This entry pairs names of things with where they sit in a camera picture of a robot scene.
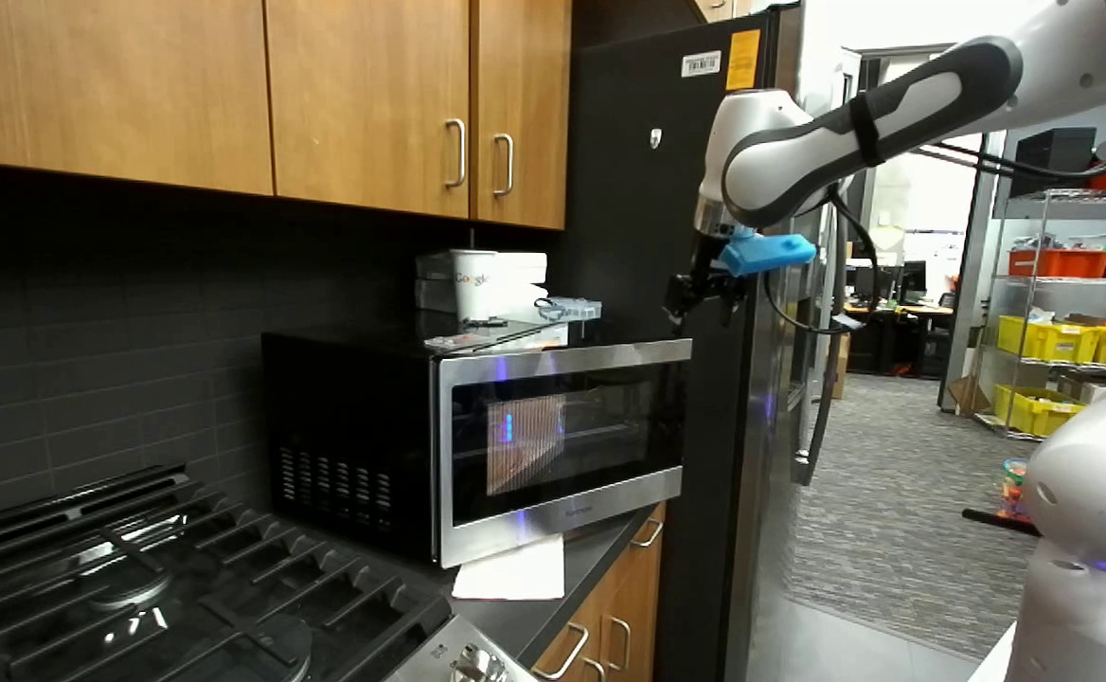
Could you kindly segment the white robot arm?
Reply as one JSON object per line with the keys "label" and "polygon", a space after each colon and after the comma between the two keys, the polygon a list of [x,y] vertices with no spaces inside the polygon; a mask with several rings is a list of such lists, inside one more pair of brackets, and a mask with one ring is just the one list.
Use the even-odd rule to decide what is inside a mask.
{"label": "white robot arm", "polygon": [[[768,268],[768,230],[901,156],[990,176],[966,141],[1106,107],[1106,0],[1038,0],[1008,27],[949,41],[913,70],[811,113],[760,89],[728,94],[697,184],[697,248],[668,311]],[[1038,530],[1005,682],[1106,682],[1106,394],[1026,458],[1024,507]]]}

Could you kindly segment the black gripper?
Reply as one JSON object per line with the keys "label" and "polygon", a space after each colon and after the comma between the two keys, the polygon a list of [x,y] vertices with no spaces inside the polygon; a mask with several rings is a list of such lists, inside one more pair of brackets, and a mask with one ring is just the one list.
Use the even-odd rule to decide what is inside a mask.
{"label": "black gripper", "polygon": [[721,266],[721,248],[702,248],[694,263],[668,281],[663,315],[686,323],[707,301],[724,311],[743,302],[743,281]]}

